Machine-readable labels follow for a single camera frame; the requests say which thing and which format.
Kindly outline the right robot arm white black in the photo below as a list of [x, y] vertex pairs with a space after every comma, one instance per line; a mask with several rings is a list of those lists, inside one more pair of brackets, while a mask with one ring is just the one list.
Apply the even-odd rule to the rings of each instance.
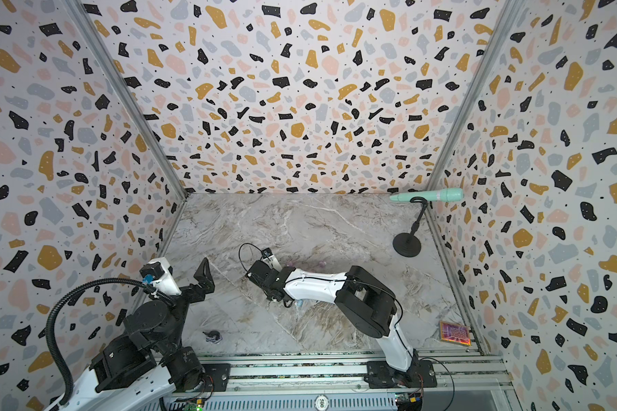
[[246, 277], [270, 301], [321, 301], [334, 304], [354, 327], [375, 339], [387, 365], [406, 373], [414, 361], [400, 322], [404, 308], [394, 292], [361, 266], [348, 272], [323, 274], [287, 266], [276, 270], [264, 261], [253, 263]]

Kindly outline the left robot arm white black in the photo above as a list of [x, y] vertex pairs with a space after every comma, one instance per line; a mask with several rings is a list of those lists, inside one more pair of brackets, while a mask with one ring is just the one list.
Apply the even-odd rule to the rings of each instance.
[[[46, 320], [46, 344], [61, 373], [64, 393], [51, 410], [137, 410], [149, 404], [166, 408], [174, 392], [192, 409], [200, 409], [219, 390], [222, 378], [207, 371], [195, 351], [182, 343], [183, 328], [192, 304], [214, 293], [208, 259], [203, 259], [192, 284], [177, 285], [165, 258], [150, 260], [141, 279], [101, 278], [72, 289], [51, 309]], [[123, 319], [123, 334], [92, 359], [80, 378], [74, 378], [55, 334], [61, 311], [86, 290], [123, 284], [141, 289], [149, 300]]]

